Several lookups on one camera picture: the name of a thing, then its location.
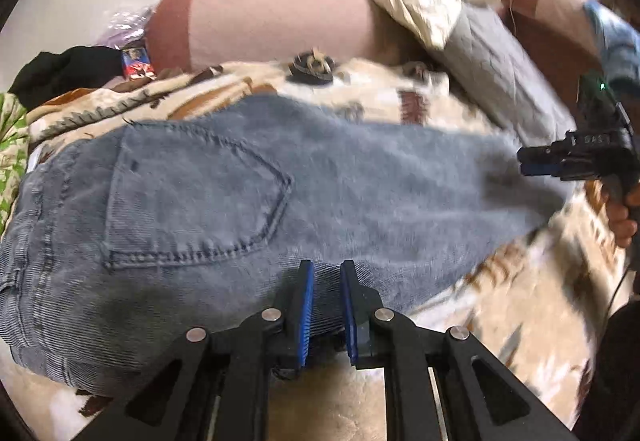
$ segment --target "triangular cutout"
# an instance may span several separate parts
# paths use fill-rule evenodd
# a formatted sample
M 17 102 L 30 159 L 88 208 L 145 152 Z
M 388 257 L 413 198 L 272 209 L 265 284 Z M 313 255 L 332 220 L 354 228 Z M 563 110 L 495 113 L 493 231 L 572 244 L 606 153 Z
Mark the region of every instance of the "triangular cutout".
M 159 426 L 181 368 L 181 360 L 169 363 L 148 386 L 127 403 L 125 413 L 149 426 Z
M 529 414 L 529 404 L 484 361 L 478 358 L 472 366 L 495 425 L 504 425 Z

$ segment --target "plastic bag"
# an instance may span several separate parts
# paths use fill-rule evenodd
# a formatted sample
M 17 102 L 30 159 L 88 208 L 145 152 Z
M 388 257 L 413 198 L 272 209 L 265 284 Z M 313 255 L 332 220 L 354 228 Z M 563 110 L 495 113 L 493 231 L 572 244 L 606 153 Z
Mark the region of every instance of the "plastic bag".
M 96 42 L 96 46 L 122 49 L 140 40 L 145 34 L 145 26 L 155 11 L 154 6 L 144 6 L 139 10 L 122 9 L 113 14 L 107 30 Z

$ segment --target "blue cloth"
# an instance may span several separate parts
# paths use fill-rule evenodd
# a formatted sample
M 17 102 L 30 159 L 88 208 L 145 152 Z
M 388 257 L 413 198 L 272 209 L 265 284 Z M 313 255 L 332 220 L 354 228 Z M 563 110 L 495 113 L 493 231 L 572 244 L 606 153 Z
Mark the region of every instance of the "blue cloth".
M 113 395 L 191 326 L 268 307 L 301 259 L 318 268 L 314 334 L 341 325 L 345 259 L 409 311 L 546 223 L 570 187 L 521 176 L 501 136 L 276 95 L 126 125 L 24 178 L 0 244 L 0 335 L 34 372 Z
M 640 34 L 599 2 L 585 2 L 584 10 L 610 87 L 617 94 L 640 98 Z

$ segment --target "beige floral blanket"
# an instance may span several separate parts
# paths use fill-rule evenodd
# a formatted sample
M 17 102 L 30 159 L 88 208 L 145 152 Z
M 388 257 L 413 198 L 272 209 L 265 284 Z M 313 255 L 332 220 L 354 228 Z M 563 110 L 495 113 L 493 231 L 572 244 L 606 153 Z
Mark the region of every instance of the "beige floral blanket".
M 412 76 L 352 60 L 330 86 L 287 82 L 287 65 L 229 63 L 179 74 L 132 91 L 81 90 L 27 115 L 30 163 L 66 144 L 131 120 L 194 118 L 254 92 L 319 104 L 346 118 L 424 125 L 446 132 L 500 132 L 477 108 L 451 93 L 443 73 Z M 576 191 L 546 227 L 486 259 L 475 272 L 412 313 L 423 327 L 465 325 L 568 426 L 588 388 L 607 305 L 623 274 L 624 253 L 606 227 L 600 187 Z M 612 310 L 630 294 L 630 280 Z M 11 361 L 0 344 L 0 378 L 42 441 L 71 439 L 105 400 L 36 376 Z M 270 392 L 270 439 L 386 439 L 382 371 L 355 371 L 346 355 L 276 382 Z

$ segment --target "small packet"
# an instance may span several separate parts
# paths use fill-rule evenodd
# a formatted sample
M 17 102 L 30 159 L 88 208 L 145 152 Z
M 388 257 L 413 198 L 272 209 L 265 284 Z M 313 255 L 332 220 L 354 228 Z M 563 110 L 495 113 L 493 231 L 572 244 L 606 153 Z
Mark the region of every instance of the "small packet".
M 143 47 L 129 47 L 122 50 L 122 65 L 124 76 L 127 80 L 138 78 L 156 79 L 156 72 L 151 65 L 151 60 Z

